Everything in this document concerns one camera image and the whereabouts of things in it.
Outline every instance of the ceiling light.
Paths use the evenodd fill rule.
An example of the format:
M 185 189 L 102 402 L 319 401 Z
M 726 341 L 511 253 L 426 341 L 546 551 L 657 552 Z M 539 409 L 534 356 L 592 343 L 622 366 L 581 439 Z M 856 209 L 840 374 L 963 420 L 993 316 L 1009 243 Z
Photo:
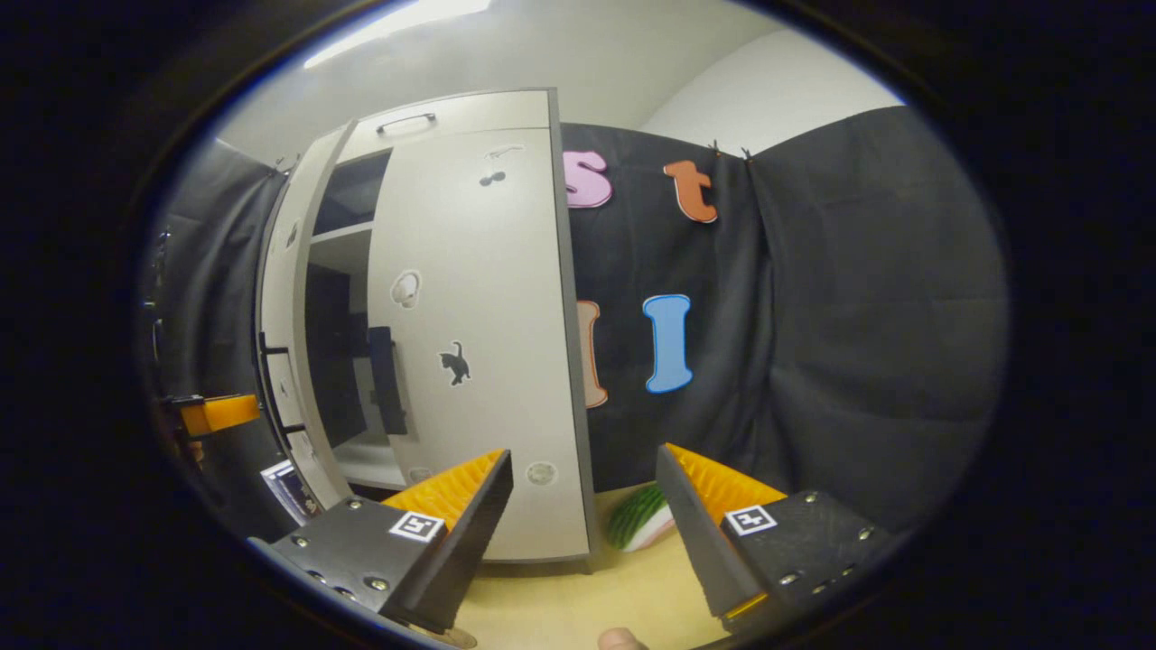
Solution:
M 417 0 L 410 5 L 391 12 L 384 19 L 373 21 L 341 40 L 321 50 L 305 61 L 305 68 L 311 68 L 353 50 L 358 45 L 385 38 L 393 32 L 428 22 L 474 14 L 490 6 L 490 0 Z

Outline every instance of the black fabric backdrop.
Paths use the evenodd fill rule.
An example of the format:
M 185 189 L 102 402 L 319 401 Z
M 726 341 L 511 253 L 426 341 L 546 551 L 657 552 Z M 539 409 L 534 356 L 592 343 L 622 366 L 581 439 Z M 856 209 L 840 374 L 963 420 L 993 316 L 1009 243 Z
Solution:
M 609 396 L 587 409 L 595 490 L 653 480 L 655 448 L 673 442 L 785 492 L 830 492 L 894 531 L 949 495 L 995 406 L 1007 287 L 983 201 L 913 111 L 861 113 L 749 161 L 601 126 L 562 134 L 565 150 L 605 158 L 614 187 L 605 205 L 570 210 Z M 712 223 L 679 208 L 662 168 L 682 160 L 711 177 Z M 215 142 L 165 210 L 170 392 L 257 390 L 253 279 L 283 183 Z M 691 300 L 694 378 L 654 394 L 642 309 L 662 294 Z M 206 452 L 237 530 L 294 527 L 257 474 L 282 458 L 267 422 Z

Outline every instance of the wooden table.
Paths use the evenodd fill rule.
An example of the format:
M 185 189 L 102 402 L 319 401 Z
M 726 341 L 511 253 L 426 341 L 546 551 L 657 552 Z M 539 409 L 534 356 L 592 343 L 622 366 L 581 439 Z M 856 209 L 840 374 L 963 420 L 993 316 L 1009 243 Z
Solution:
M 603 526 L 638 487 L 598 494 Z M 686 649 L 726 636 L 706 608 L 677 530 L 650 548 L 622 553 L 602 541 L 593 575 L 573 567 L 483 564 L 458 611 L 457 628 L 479 650 L 594 650 L 598 636 L 628 627 L 651 650 Z

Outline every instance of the letter cutout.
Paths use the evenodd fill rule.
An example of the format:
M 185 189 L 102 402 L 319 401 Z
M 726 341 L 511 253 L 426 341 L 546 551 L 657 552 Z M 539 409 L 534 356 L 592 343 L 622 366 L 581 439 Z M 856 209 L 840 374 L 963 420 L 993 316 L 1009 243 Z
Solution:
M 581 383 L 586 389 L 586 408 L 602 406 L 610 394 L 598 384 L 598 368 L 594 365 L 594 322 L 601 310 L 598 303 L 578 301 L 578 331 L 581 332 Z
M 594 152 L 562 152 L 562 168 L 566 177 L 566 206 L 596 208 L 610 200 L 614 187 L 599 171 L 606 171 L 606 161 Z
M 711 186 L 711 177 L 698 173 L 691 161 L 679 161 L 662 168 L 662 172 L 674 178 L 674 194 L 682 214 L 699 223 L 710 223 L 719 217 L 714 206 L 703 202 L 703 187 Z
M 687 323 L 690 298 L 681 294 L 651 296 L 643 303 L 643 313 L 654 325 L 654 375 L 646 390 L 666 393 L 686 386 L 694 378 L 687 368 Z

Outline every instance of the blue letter i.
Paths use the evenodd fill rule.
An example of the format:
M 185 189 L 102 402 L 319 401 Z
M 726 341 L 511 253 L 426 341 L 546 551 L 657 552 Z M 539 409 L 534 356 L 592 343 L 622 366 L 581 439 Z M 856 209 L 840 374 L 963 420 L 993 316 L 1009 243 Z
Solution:
M 694 377 L 687 368 L 688 311 L 690 298 L 679 294 L 652 296 L 643 303 L 643 313 L 654 324 L 654 376 L 646 382 L 652 393 L 679 390 Z

